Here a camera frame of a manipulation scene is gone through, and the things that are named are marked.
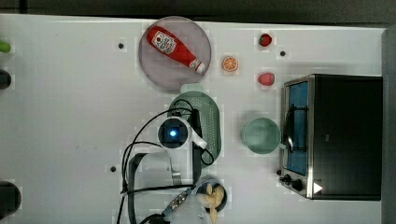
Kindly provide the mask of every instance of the oven knob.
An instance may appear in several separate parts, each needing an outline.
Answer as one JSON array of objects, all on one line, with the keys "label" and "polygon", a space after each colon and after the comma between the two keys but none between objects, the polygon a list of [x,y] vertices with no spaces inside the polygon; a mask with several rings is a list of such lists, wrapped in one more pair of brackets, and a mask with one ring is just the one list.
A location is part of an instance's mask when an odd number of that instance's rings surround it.
[{"label": "oven knob", "polygon": [[301,181],[301,179],[293,180],[291,181],[291,187],[297,191],[300,191],[303,189],[303,181]]},{"label": "oven knob", "polygon": [[290,175],[284,175],[283,177],[280,177],[279,180],[285,183],[286,185],[289,185],[291,181],[291,177]]}]

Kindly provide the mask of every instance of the blue light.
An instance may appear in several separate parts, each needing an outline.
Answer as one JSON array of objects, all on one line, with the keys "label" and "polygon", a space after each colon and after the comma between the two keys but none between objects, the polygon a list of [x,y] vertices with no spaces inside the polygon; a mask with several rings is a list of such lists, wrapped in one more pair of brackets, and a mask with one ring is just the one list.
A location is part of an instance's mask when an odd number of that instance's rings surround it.
[{"label": "blue light", "polygon": [[175,137],[176,134],[177,134],[177,132],[176,132],[176,131],[171,131],[169,134],[170,134],[172,137]]}]

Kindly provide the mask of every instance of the toaster oven handle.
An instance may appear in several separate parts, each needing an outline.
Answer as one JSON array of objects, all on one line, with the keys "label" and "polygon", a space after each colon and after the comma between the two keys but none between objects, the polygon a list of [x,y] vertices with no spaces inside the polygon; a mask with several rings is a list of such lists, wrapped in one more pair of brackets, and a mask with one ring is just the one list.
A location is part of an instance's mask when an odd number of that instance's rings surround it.
[{"label": "toaster oven handle", "polygon": [[285,125],[283,126],[283,143],[287,146],[290,153],[293,152],[293,139],[294,136],[294,108],[291,105],[286,115]]}]

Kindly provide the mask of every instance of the gray wall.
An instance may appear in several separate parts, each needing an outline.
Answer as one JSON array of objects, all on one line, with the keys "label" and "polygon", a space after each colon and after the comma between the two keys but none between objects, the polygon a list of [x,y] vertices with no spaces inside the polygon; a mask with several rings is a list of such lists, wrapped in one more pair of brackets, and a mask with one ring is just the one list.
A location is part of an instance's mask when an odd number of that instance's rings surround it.
[{"label": "gray wall", "polygon": [[29,12],[57,15],[163,17],[206,21],[363,22],[396,21],[395,0],[0,0],[0,7],[27,2]]}]

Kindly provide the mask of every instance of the white surface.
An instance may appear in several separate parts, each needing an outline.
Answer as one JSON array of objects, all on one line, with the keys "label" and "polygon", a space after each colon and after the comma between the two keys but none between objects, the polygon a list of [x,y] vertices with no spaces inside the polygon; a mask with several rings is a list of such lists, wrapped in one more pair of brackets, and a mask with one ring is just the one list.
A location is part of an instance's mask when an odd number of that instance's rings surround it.
[{"label": "white surface", "polygon": [[[151,23],[0,15],[0,38],[15,47],[0,55],[0,67],[16,78],[15,90],[0,91],[0,178],[22,188],[22,209],[0,223],[114,223],[120,173],[109,167],[175,96],[157,91],[137,60]],[[379,76],[383,30],[199,24],[213,52],[203,84],[223,119],[222,155],[205,170],[230,195],[219,223],[380,223],[380,202],[307,201],[281,187],[279,151],[254,155],[239,136],[259,115],[279,123],[285,81],[312,73]],[[262,32],[274,38],[266,50],[257,45]],[[226,55],[239,60],[233,76],[221,70]],[[274,86],[257,83],[263,72],[276,74]]]}]

